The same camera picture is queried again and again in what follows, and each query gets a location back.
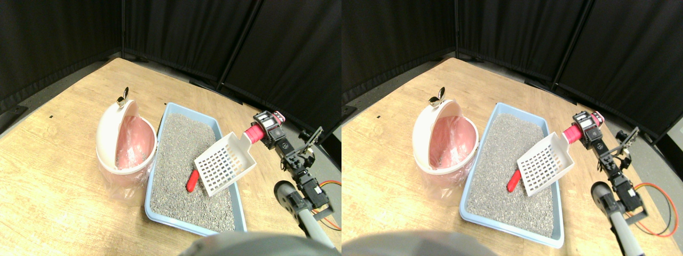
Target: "pink rubber grip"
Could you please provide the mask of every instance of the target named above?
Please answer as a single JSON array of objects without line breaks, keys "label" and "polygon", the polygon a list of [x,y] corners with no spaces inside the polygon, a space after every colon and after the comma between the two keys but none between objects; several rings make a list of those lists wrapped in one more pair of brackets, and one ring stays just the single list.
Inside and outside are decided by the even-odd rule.
[{"label": "pink rubber grip", "polygon": [[261,126],[258,126],[258,124],[255,124],[254,126],[247,129],[245,133],[251,140],[251,144],[256,143],[256,141],[260,141],[261,139],[263,139],[263,136],[266,135],[263,129],[261,129]]},{"label": "pink rubber grip", "polygon": [[567,128],[567,130],[564,130],[564,136],[567,137],[569,144],[571,144],[571,143],[581,139],[581,137],[583,137],[583,133],[581,132],[579,125],[575,124],[575,125]]}]

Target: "black backdrop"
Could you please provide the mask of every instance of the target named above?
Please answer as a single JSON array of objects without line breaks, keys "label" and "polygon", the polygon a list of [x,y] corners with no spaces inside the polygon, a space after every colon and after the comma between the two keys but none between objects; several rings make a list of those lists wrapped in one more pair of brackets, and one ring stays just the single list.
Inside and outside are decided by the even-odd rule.
[{"label": "black backdrop", "polygon": [[264,1],[226,85],[326,134],[341,121],[341,0]]},{"label": "black backdrop", "polygon": [[0,1],[0,113],[121,49],[121,1]]},{"label": "black backdrop", "polygon": [[126,0],[127,53],[218,81],[250,1]]},{"label": "black backdrop", "polygon": [[560,86],[659,139],[683,113],[681,14],[681,1],[596,1]]},{"label": "black backdrop", "polygon": [[458,0],[461,53],[552,80],[584,1]]},{"label": "black backdrop", "polygon": [[125,51],[225,83],[308,130],[322,126],[331,134],[342,109],[335,50],[341,1],[257,3],[126,0]]},{"label": "black backdrop", "polygon": [[453,51],[454,8],[454,1],[344,1],[344,104]]},{"label": "black backdrop", "polygon": [[125,2],[123,20],[121,1],[0,2],[0,112],[124,45],[331,131],[342,103],[452,51],[457,35],[463,53],[562,74],[561,87],[655,140],[683,114],[679,1]]}]

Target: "litter box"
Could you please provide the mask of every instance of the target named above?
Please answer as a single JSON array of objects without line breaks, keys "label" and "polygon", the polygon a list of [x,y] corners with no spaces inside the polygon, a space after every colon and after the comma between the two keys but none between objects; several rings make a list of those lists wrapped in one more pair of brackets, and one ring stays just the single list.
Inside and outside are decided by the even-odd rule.
[{"label": "litter box", "polygon": [[[484,130],[482,139],[479,142],[480,147],[486,147],[486,135],[488,135],[488,128],[491,126],[491,124],[493,124],[493,120],[496,119],[498,114],[501,113],[508,113],[514,115],[515,117],[521,120],[537,124],[541,127],[544,137],[550,134],[550,130],[548,129],[548,123],[542,117],[530,114],[526,111],[521,111],[520,109],[504,104],[502,102],[498,102],[496,104],[496,107],[493,108],[493,113],[491,113],[491,117],[488,119],[486,129]],[[554,248],[561,248],[564,244],[564,222],[562,221],[562,202],[559,197],[558,182],[553,182],[550,185],[550,187],[548,187],[548,189],[551,189],[553,191],[553,234],[551,237],[546,237],[538,233],[533,233],[499,221],[494,221],[490,218],[485,218],[483,216],[467,212],[467,196],[470,193],[470,184],[472,182],[472,177],[474,177],[474,173],[477,171],[477,163],[479,162],[479,155],[481,154],[481,152],[481,150],[477,152],[477,156],[474,160],[474,165],[472,166],[470,174],[467,177],[467,182],[465,184],[465,188],[462,193],[462,198],[460,200],[460,215],[462,219],[472,223],[477,223],[482,226],[490,227],[492,229],[498,229],[505,233],[519,236],[521,238],[526,238],[528,240],[538,242],[540,244],[545,244],[547,246],[551,246]]]},{"label": "litter box", "polygon": [[[208,124],[209,126],[211,126],[216,135],[216,141],[223,137],[223,133],[221,133],[221,128],[218,125],[218,121],[216,121],[216,119],[214,119],[213,117],[188,109],[184,106],[180,106],[178,104],[169,102],[166,105],[166,111],[164,111],[164,116],[161,118],[161,126],[159,127],[157,140],[161,138],[164,134],[164,122],[166,121],[166,116],[172,113],[183,114],[189,119]],[[150,218],[150,220],[156,221],[158,223],[166,224],[171,227],[177,227],[178,229],[182,229],[185,231],[190,231],[200,236],[211,236],[217,234],[218,232],[216,231],[209,230],[194,224],[186,223],[184,221],[179,221],[175,218],[157,214],[156,212],[152,211],[152,209],[150,208],[150,198],[152,198],[152,185],[154,184],[153,181],[155,167],[156,163],[154,164],[154,166],[152,166],[152,172],[150,173],[150,181],[147,185],[147,197],[145,198],[145,214],[147,214],[147,217]],[[242,201],[240,200],[240,191],[237,189],[237,183],[230,185],[227,189],[230,193],[230,199],[232,203],[232,214],[235,219],[235,231],[246,232],[247,223],[245,222],[244,211],[242,211]]]}]

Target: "red handle grip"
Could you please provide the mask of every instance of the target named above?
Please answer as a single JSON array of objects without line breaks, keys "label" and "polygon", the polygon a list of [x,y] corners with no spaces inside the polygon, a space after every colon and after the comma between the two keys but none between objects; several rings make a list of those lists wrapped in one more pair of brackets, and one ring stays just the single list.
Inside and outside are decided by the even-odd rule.
[{"label": "red handle grip", "polygon": [[578,141],[579,139],[581,139],[581,137],[583,137],[583,133],[581,132],[581,129],[579,128],[578,124],[575,124],[567,128],[567,130],[564,130],[563,133],[564,136],[567,137],[567,141],[569,141],[569,144]]},{"label": "red handle grip", "polygon": [[259,126],[258,124],[249,127],[249,129],[247,129],[245,133],[251,140],[251,144],[256,143],[256,141],[260,141],[261,139],[263,139],[263,136],[266,135],[263,129],[261,129],[261,126]]},{"label": "red handle grip", "polygon": [[199,180],[199,172],[197,170],[192,171],[192,174],[190,174],[190,179],[187,181],[187,185],[185,185],[185,188],[187,188],[187,192],[192,192],[195,190],[195,186],[197,185],[197,181]]},{"label": "red handle grip", "polygon": [[517,183],[519,183],[519,179],[522,178],[522,173],[517,170],[514,172],[512,175],[512,179],[510,179],[509,182],[507,182],[507,191],[512,193],[514,191],[514,188],[517,187]]}]

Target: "cable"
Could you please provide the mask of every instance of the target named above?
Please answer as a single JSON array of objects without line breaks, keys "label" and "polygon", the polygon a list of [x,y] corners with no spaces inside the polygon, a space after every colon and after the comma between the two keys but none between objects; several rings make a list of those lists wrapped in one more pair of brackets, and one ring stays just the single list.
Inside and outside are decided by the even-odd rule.
[{"label": "cable", "polygon": [[[342,230],[341,227],[337,226],[335,223],[332,223],[332,222],[331,222],[330,220],[328,220],[327,218],[324,218],[324,220],[326,220],[328,223],[330,223],[330,225],[334,226],[334,227],[336,228],[336,229],[334,229],[334,230],[337,230],[337,231],[341,231],[341,230]],[[325,226],[327,226],[327,227],[329,227],[329,228],[331,228],[331,229],[333,229],[332,227],[328,226],[328,225],[325,224],[325,223],[322,223],[322,224],[325,225]]]},{"label": "cable", "polygon": [[[671,219],[673,218],[673,212],[671,212],[671,203],[669,203],[669,200],[667,200],[666,197],[664,198],[664,201],[667,202],[667,208],[668,208],[667,211],[668,211],[668,213],[669,213],[669,221],[667,221],[667,227],[665,227],[664,230],[662,230],[661,232],[657,233],[658,235],[661,235],[661,234],[663,234],[664,232],[666,232],[667,230],[669,230],[669,228],[671,227]],[[638,229],[640,229],[643,233],[646,233],[646,234],[648,234],[648,235],[654,236],[654,234],[648,233],[648,232],[645,231],[643,228],[641,228],[640,226],[638,226],[638,223],[636,223],[636,227],[637,227]]]},{"label": "cable", "polygon": [[655,185],[655,184],[652,184],[652,183],[644,182],[644,183],[638,184],[638,185],[635,186],[634,188],[635,188],[635,189],[638,189],[638,188],[640,188],[640,187],[642,187],[642,186],[651,186],[651,187],[653,187],[653,188],[656,188],[656,189],[659,190],[665,197],[667,197],[667,199],[669,200],[669,203],[671,204],[671,207],[673,207],[673,213],[675,214],[675,217],[676,217],[676,224],[675,224],[675,226],[673,226],[673,231],[671,231],[671,233],[668,233],[668,234],[666,234],[666,235],[660,235],[660,234],[654,233],[653,231],[651,231],[650,229],[648,229],[645,225],[643,225],[643,223],[641,223],[640,221],[638,222],[638,224],[640,224],[641,226],[643,226],[643,228],[644,228],[645,230],[647,230],[647,232],[649,232],[650,234],[652,234],[652,235],[654,235],[654,236],[658,236],[658,237],[661,237],[661,238],[668,238],[669,236],[672,236],[674,233],[676,233],[676,230],[678,230],[678,211],[676,210],[676,205],[673,204],[673,200],[671,200],[671,197],[669,197],[669,195],[668,195],[666,192],[664,192],[664,190],[663,190],[662,188],[660,188],[659,186],[657,186],[657,185]]},{"label": "cable", "polygon": [[323,186],[325,186],[325,185],[327,185],[327,184],[330,184],[330,183],[334,183],[334,184],[337,184],[337,185],[340,185],[340,186],[342,185],[341,182],[338,182],[338,181],[336,181],[336,180],[326,180],[326,181],[320,183],[320,187],[322,188]]},{"label": "cable", "polygon": [[341,231],[341,229],[336,229],[336,228],[334,228],[334,227],[332,227],[332,226],[330,226],[330,225],[327,225],[327,223],[322,223],[322,224],[325,225],[325,227],[328,227],[329,229],[332,229],[332,230],[334,230],[334,231]]}]

